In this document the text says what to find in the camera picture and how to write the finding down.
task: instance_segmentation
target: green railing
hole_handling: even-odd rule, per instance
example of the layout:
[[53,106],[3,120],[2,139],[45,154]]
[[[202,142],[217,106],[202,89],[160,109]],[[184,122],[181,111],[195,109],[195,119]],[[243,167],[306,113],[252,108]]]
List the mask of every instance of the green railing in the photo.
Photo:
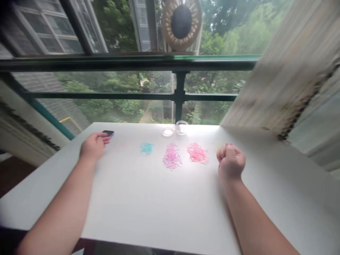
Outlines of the green railing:
[[[80,56],[18,58],[0,60],[1,78],[32,107],[45,116],[65,136],[74,136],[49,113],[36,98],[76,99],[128,99],[171,100],[176,104],[176,121],[182,118],[185,101],[234,101],[236,94],[190,94],[184,90],[185,77],[190,71],[242,71],[252,70],[259,55],[235,56]],[[12,72],[59,72],[59,71],[172,71],[176,74],[174,93],[71,93],[30,92],[12,76]]]

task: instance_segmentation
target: hand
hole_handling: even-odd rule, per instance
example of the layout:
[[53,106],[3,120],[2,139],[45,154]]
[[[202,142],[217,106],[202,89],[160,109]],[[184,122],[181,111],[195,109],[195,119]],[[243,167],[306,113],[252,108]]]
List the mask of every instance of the hand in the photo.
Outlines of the hand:
[[107,133],[93,133],[81,145],[80,158],[98,160],[104,153],[104,147],[110,142]]
[[245,155],[232,143],[226,143],[217,152],[219,176],[222,180],[241,179],[241,173],[245,166]]

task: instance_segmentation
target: smartphone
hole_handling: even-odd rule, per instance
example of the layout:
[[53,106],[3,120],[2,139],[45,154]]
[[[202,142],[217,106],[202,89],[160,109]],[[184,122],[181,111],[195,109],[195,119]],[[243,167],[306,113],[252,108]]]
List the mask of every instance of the smartphone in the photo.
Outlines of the smartphone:
[[110,130],[104,130],[102,133],[107,133],[106,137],[111,137],[114,134],[114,131],[110,131]]

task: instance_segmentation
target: pile of rubber bands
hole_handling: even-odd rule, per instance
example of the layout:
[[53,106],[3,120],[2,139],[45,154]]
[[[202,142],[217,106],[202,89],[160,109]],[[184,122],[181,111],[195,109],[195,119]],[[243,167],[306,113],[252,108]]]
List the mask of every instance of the pile of rubber bands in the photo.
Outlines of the pile of rubber bands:
[[141,153],[145,156],[148,156],[151,154],[153,150],[153,143],[142,143],[141,144]]
[[187,147],[187,152],[190,155],[190,161],[191,162],[198,162],[204,165],[207,165],[209,162],[208,159],[208,152],[203,150],[198,143],[191,143]]
[[178,148],[176,144],[170,143],[166,149],[166,153],[163,158],[164,165],[167,168],[170,168],[171,171],[175,169],[176,167],[181,166],[182,159],[180,155],[178,154]]

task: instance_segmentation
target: clear plastic cup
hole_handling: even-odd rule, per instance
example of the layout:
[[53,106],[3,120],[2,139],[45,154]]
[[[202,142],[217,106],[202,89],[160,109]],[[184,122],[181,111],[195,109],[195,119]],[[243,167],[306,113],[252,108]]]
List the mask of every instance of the clear plastic cup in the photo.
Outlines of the clear plastic cup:
[[170,127],[166,127],[165,129],[163,129],[162,135],[163,136],[172,136],[174,134],[174,130]]
[[176,133],[179,135],[186,135],[188,131],[188,123],[184,120],[177,121]]

